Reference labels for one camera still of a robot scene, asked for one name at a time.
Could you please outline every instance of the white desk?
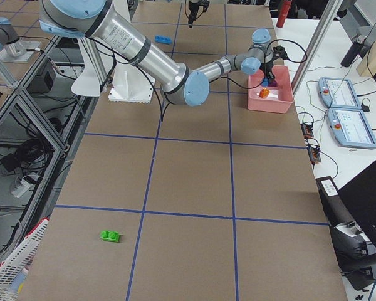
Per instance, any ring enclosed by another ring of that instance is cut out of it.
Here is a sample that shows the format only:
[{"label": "white desk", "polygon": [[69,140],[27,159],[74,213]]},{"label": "white desk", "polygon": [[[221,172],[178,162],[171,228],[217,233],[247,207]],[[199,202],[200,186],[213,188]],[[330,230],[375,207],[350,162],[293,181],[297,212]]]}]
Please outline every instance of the white desk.
[{"label": "white desk", "polygon": [[[276,35],[278,38],[296,41],[306,49],[317,24],[317,20],[287,19],[283,28],[275,28]],[[286,48],[288,56],[292,60],[301,60],[302,52],[296,45],[283,41],[279,41],[279,44],[283,45]],[[341,67],[340,62],[345,56],[345,53],[348,51],[351,44],[352,43],[345,33],[344,29],[342,28],[340,22],[334,21],[312,61],[310,70],[322,66]],[[306,112],[311,113],[314,116],[315,120],[321,119],[323,117],[323,112],[310,105],[310,97],[307,93],[306,82],[308,80],[319,80],[320,77],[343,78],[344,76],[351,79],[353,83],[361,82],[366,78],[360,77],[356,71],[356,68],[360,61],[361,59],[358,59],[352,65],[349,73],[349,68],[324,68],[317,69],[315,71],[308,71],[305,79],[300,86],[300,89],[295,95],[295,104],[297,106],[302,106],[303,108],[305,108]],[[288,66],[290,70],[297,70],[298,68],[298,64],[289,61],[285,61],[285,65]],[[295,71],[292,71],[291,78],[293,78],[294,74]],[[308,83],[308,85],[310,88],[312,104],[325,110],[326,108],[323,106],[318,95],[317,83],[310,82]],[[373,79],[355,85],[355,91],[358,94],[364,94],[375,90],[376,83]],[[365,114],[368,118],[370,126],[372,128],[376,128],[376,93],[371,94],[367,97],[370,99],[372,104],[370,106],[370,112]],[[302,112],[303,110],[302,108],[297,107],[297,111]],[[327,120],[325,120],[325,122],[323,123],[323,127],[320,127],[321,122],[317,122],[314,125],[313,132],[318,141],[320,141],[321,136],[321,151],[333,157],[338,164],[339,173],[334,180],[338,188],[341,188],[349,180],[355,177],[360,171],[365,169],[369,164],[376,160],[376,149],[356,149],[354,151],[354,149],[340,147],[328,126]],[[315,178],[334,176],[336,172],[334,163],[323,154],[321,155],[321,159],[322,163],[317,164],[313,171]],[[343,282],[347,291],[348,300],[354,300],[357,295],[365,295],[364,300],[367,300],[368,293],[355,291],[346,278],[343,279]],[[376,289],[373,293],[372,300],[376,301]]]}]

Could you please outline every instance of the green toy block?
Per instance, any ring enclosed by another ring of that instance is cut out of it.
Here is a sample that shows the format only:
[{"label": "green toy block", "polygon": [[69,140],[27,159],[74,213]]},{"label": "green toy block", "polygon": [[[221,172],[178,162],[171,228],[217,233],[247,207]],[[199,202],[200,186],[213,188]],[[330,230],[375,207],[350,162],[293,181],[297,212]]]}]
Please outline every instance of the green toy block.
[{"label": "green toy block", "polygon": [[104,241],[111,241],[113,243],[118,243],[120,240],[120,233],[116,231],[108,231],[108,230],[103,230],[100,232],[100,239]]}]

